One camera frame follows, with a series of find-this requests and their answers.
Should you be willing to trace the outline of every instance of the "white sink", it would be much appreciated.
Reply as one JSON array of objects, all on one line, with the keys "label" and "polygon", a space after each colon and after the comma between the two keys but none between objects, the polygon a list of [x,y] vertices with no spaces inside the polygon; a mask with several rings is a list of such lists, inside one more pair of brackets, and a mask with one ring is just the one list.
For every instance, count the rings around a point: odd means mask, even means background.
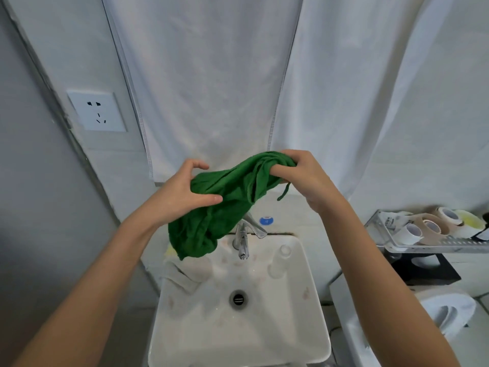
[{"label": "white sink", "polygon": [[[318,363],[331,352],[317,292],[300,241],[248,234],[250,257],[240,260],[234,235],[219,240],[208,257],[212,276],[188,295],[163,279],[149,351],[150,367],[243,367]],[[267,267],[281,245],[292,249],[280,279]],[[242,290],[244,309],[229,299]]]}]

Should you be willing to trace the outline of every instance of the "metal rack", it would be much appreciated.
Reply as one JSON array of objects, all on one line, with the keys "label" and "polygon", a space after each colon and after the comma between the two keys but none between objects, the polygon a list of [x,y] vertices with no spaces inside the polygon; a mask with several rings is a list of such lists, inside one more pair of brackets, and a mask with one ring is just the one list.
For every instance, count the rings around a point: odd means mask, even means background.
[{"label": "metal rack", "polygon": [[382,210],[375,212],[365,224],[365,228],[377,247],[382,247],[390,253],[489,253],[489,242],[452,236],[444,238],[437,246],[425,246],[420,243],[412,246],[400,245],[392,238],[393,230],[387,228],[380,219],[380,212]]}]

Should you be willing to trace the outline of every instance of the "hand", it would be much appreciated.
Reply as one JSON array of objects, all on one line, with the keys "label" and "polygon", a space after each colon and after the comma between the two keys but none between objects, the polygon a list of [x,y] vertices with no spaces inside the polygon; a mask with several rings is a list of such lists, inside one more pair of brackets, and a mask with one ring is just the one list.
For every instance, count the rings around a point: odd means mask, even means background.
[{"label": "hand", "polygon": [[207,170],[209,165],[202,160],[185,160],[176,174],[139,208],[144,211],[151,225],[162,226],[195,208],[211,206],[223,201],[223,197],[219,195],[197,194],[190,191],[194,168]]},{"label": "hand", "polygon": [[292,158],[297,166],[274,165],[270,174],[290,181],[306,197],[314,211],[319,213],[328,204],[330,197],[341,196],[311,152],[285,149],[281,153]]}]

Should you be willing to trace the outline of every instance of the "blue label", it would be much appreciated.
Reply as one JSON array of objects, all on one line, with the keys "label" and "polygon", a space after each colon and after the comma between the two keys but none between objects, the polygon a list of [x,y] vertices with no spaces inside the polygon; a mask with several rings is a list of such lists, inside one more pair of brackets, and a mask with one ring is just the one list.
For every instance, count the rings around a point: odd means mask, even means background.
[{"label": "blue label", "polygon": [[263,216],[262,218],[260,218],[261,225],[270,225],[272,223],[273,223],[272,216]]}]

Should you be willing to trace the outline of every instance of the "faucet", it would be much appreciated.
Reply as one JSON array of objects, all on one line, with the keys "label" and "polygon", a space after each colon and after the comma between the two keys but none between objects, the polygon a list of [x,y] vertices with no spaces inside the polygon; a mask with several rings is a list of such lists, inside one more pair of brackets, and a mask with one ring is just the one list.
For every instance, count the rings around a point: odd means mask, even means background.
[{"label": "faucet", "polygon": [[249,258],[248,227],[251,228],[258,238],[262,239],[266,236],[266,230],[253,219],[253,216],[251,216],[249,212],[247,212],[236,226],[236,235],[233,240],[233,247],[238,250],[238,256],[241,260]]}]

